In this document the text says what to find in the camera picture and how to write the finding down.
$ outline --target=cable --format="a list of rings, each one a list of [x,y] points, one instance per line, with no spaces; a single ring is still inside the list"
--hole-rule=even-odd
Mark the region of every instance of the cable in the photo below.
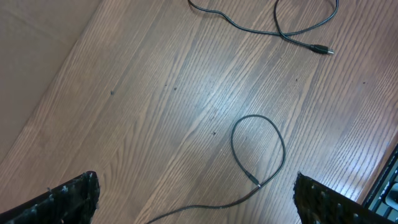
[[[243,121],[244,119],[253,118],[253,117],[262,118],[262,119],[267,120],[267,121],[274,127],[276,133],[278,134],[278,137],[279,137],[279,139],[280,139],[280,142],[282,143],[282,151],[283,151],[282,162],[280,163],[278,169],[277,169],[270,177],[268,177],[268,179],[266,179],[266,180],[263,181],[262,183],[259,183],[259,181],[258,181],[249,171],[247,171],[247,170],[242,166],[242,164],[240,163],[238,157],[237,157],[236,154],[235,154],[235,148],[234,148],[234,143],[233,143],[235,129],[236,129],[236,127],[238,126],[238,124],[239,124],[241,121]],[[251,190],[251,191],[250,191],[247,195],[245,195],[244,197],[242,197],[242,198],[240,198],[240,199],[238,199],[238,200],[236,200],[236,201],[234,201],[234,202],[231,202],[231,203],[229,203],[229,204],[226,204],[226,205],[216,205],[216,206],[212,206],[212,205],[190,205],[190,206],[186,206],[186,207],[182,207],[182,208],[176,209],[176,210],[174,210],[174,211],[168,212],[168,213],[163,214],[163,215],[159,215],[158,217],[156,217],[156,218],[152,219],[151,221],[147,222],[146,224],[153,223],[153,222],[155,222],[155,221],[157,221],[157,220],[160,220],[161,218],[164,218],[164,217],[166,217],[166,216],[172,215],[172,214],[177,213],[177,212],[182,212],[182,211],[188,210],[188,209],[193,209],[193,208],[223,209],[223,208],[230,208],[230,207],[232,207],[232,206],[239,205],[240,203],[243,203],[243,202],[245,202],[247,199],[251,198],[255,193],[257,193],[260,189],[262,189],[263,186],[267,185],[267,184],[280,172],[280,170],[281,170],[282,167],[284,166],[285,160],[286,160],[286,147],[285,147],[285,142],[284,142],[284,139],[283,139],[282,135],[280,134],[280,132],[279,132],[277,126],[276,126],[269,118],[267,118],[267,117],[265,117],[265,116],[263,116],[263,115],[258,115],[258,114],[251,114],[251,115],[244,116],[244,117],[242,117],[241,119],[239,119],[239,120],[235,123],[235,125],[234,125],[234,127],[233,127],[233,129],[232,129],[232,133],[231,133],[231,150],[232,150],[232,154],[233,154],[233,156],[234,156],[234,158],[235,158],[236,163],[238,163],[239,167],[240,167],[240,168],[242,169],[242,171],[247,175],[247,177],[248,177],[254,184],[257,185],[257,187],[256,187],[255,189]]]
[[[300,45],[302,47],[305,47],[306,49],[312,50],[313,52],[316,52],[316,53],[319,53],[319,54],[334,54],[333,49],[330,49],[327,46],[323,46],[323,45],[319,45],[319,44],[305,44],[303,42],[294,40],[294,39],[290,38],[289,36],[302,34],[304,32],[310,31],[312,29],[315,29],[315,28],[320,27],[320,26],[324,25],[325,23],[327,23],[331,18],[333,18],[336,15],[337,10],[338,10],[338,6],[339,6],[339,0],[336,0],[336,7],[335,7],[335,10],[333,11],[333,13],[329,17],[327,17],[324,21],[321,21],[321,22],[319,22],[319,23],[317,23],[317,24],[315,24],[315,25],[313,25],[311,27],[308,27],[306,29],[299,30],[299,31],[296,31],[296,32],[289,32],[289,33],[283,33],[281,31],[280,27],[279,27],[279,23],[278,23],[277,16],[276,16],[276,8],[277,8],[277,5],[278,5],[278,2],[279,2],[279,0],[276,0],[275,6],[274,6],[274,20],[275,20],[275,24],[276,24],[276,27],[278,29],[278,32],[269,32],[269,31],[248,29],[248,28],[239,26],[239,25],[237,25],[237,23],[232,21],[232,19],[229,18],[225,13],[223,13],[221,11],[217,11],[217,10],[210,10],[210,9],[205,9],[205,8],[199,7],[199,6],[195,5],[194,3],[192,3],[191,0],[188,0],[189,5],[191,5],[195,9],[201,10],[203,12],[219,14],[219,15],[223,16],[232,26],[235,26],[236,28],[238,28],[240,30],[243,30],[243,31],[246,31],[246,32],[251,32],[251,33],[254,33],[254,34],[264,34],[264,35],[279,36],[279,37],[281,37],[282,39],[284,39],[286,41],[289,41],[289,42],[292,42],[294,44]]]

